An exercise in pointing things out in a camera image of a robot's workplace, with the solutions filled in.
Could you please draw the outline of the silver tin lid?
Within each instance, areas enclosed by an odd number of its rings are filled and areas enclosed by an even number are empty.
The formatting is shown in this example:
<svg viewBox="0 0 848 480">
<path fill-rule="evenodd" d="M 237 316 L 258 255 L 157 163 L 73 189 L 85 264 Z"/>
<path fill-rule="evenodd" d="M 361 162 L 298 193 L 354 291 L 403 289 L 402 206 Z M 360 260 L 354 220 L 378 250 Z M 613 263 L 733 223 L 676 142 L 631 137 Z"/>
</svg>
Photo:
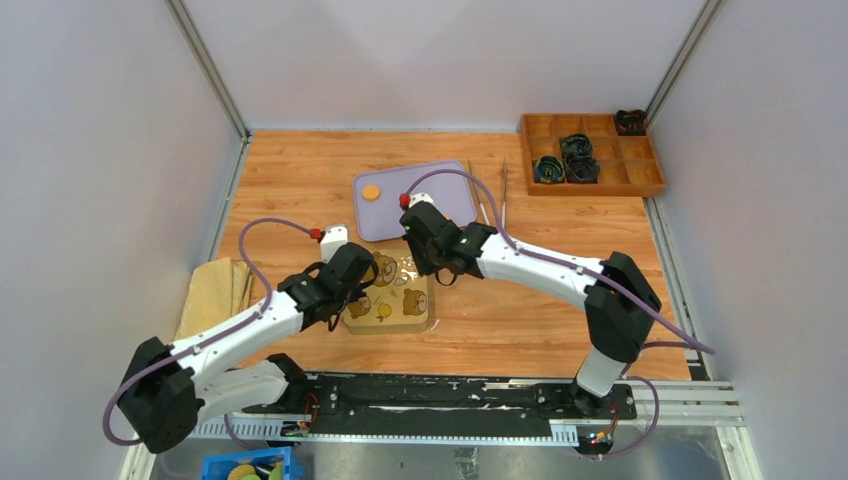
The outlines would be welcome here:
<svg viewBox="0 0 848 480">
<path fill-rule="evenodd" d="M 421 276 L 408 250 L 375 250 L 377 274 L 364 296 L 346 307 L 344 320 L 357 323 L 431 321 L 429 280 Z"/>
</svg>

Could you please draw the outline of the metal tongs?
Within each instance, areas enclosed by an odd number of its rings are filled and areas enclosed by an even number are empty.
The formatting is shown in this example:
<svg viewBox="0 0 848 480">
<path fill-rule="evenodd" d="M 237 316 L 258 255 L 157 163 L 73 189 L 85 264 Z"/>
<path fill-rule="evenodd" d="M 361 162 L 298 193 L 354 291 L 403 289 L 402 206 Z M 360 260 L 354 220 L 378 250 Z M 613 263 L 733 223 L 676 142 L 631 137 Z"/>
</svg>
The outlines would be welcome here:
<svg viewBox="0 0 848 480">
<path fill-rule="evenodd" d="M 477 202 L 479 214 L 482 216 L 485 223 L 492 226 L 496 224 L 494 218 L 495 213 L 498 214 L 498 218 L 501 220 L 503 225 L 506 225 L 507 223 L 509 169 L 505 157 L 501 160 L 499 178 L 500 197 L 498 204 L 495 204 L 495 196 L 488 187 L 482 189 L 482 183 L 475 183 L 474 181 L 471 182 L 471 191 Z"/>
</svg>

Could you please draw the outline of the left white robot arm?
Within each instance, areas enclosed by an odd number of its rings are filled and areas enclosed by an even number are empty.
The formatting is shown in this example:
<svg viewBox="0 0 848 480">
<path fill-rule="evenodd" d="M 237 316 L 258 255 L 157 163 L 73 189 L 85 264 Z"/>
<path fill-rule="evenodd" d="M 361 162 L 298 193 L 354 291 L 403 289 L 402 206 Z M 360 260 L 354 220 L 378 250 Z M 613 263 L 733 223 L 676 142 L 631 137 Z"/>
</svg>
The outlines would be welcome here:
<svg viewBox="0 0 848 480">
<path fill-rule="evenodd" d="M 308 234 L 320 245 L 320 260 L 277 286 L 258 274 L 266 294 L 255 305 L 187 339 L 164 344 L 152 337 L 136 348 L 103 414 L 109 441 L 127 443 L 111 428 L 115 409 L 137 435 L 132 444 L 160 454 L 210 418 L 263 403 L 283 413 L 304 405 L 304 383 L 274 362 L 244 369 L 238 363 L 316 323 L 332 325 L 377 274 L 373 254 L 349 241 L 345 227 L 312 229 Z"/>
</svg>

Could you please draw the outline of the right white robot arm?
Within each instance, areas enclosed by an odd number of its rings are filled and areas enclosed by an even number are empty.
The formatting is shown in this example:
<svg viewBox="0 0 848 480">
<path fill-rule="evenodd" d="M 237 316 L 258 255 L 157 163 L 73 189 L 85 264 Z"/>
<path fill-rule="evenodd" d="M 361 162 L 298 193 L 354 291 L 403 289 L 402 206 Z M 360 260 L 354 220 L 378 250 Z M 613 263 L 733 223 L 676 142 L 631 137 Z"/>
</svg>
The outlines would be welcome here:
<svg viewBox="0 0 848 480">
<path fill-rule="evenodd" d="M 589 418 L 609 407 L 613 384 L 638 359 L 662 307 L 630 256 L 570 256 L 518 242 L 489 225 L 459 227 L 424 193 L 402 195 L 401 208 L 403 238 L 421 274 L 448 270 L 508 281 L 584 312 L 591 346 L 574 380 L 571 403 Z"/>
</svg>

